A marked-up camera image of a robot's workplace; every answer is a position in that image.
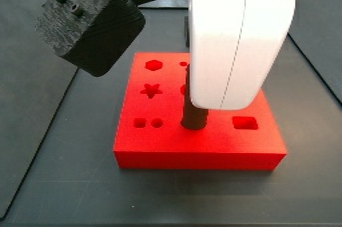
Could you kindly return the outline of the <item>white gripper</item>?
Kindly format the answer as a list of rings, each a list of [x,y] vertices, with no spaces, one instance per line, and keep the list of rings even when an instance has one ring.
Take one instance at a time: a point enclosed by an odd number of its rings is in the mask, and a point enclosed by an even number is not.
[[[295,0],[190,0],[190,98],[204,109],[246,108],[290,28]]]

